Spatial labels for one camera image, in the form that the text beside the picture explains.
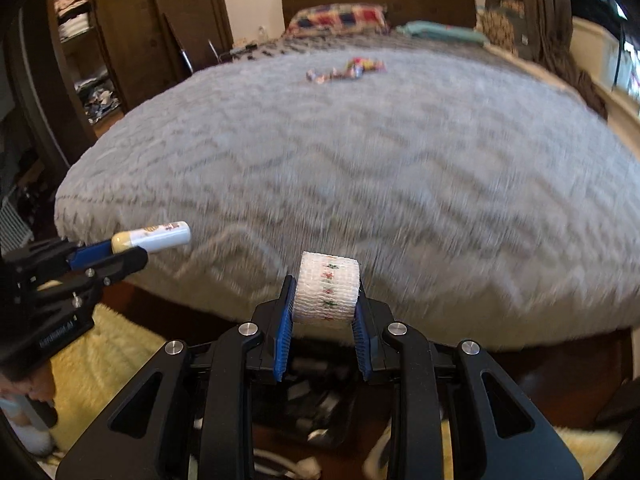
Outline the person left hand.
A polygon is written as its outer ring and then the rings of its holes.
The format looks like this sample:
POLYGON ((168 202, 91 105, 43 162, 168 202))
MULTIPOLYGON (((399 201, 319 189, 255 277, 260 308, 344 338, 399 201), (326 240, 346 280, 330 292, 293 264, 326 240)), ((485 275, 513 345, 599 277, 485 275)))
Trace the person left hand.
POLYGON ((21 380, 11 380, 1 374, 0 392, 2 399, 9 399, 10 396, 28 396, 35 401, 52 401, 56 395, 52 363, 45 362, 21 380))

